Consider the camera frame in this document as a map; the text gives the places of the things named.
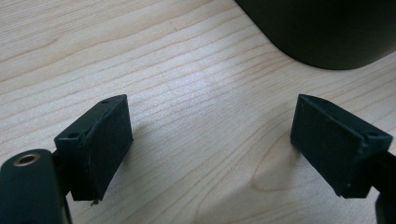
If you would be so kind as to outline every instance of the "wooden table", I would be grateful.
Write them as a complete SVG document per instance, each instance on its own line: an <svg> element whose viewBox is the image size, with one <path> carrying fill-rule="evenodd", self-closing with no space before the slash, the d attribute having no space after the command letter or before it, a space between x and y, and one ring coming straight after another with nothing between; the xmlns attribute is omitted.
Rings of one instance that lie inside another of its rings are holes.
<svg viewBox="0 0 396 224"><path fill-rule="evenodd" d="M377 191L338 198L290 127L306 93L396 135L396 53L310 67L232 0L2 1L0 30L0 163L128 95L134 144L75 223L375 223Z"/></svg>

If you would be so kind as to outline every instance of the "screw hole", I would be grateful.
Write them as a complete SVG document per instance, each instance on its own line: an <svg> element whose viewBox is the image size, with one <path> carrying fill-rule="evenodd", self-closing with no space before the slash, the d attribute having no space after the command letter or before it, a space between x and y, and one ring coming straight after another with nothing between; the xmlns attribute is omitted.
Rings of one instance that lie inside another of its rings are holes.
<svg viewBox="0 0 396 224"><path fill-rule="evenodd" d="M70 133L69 135L67 135L69 138L75 138L77 136L79 136L79 133Z"/></svg>
<svg viewBox="0 0 396 224"><path fill-rule="evenodd" d="M14 166L30 165L30 164L34 163L35 161L38 161L38 159L40 159L40 155L38 155L36 153L35 154L27 154L27 155L17 158L14 161Z"/></svg>

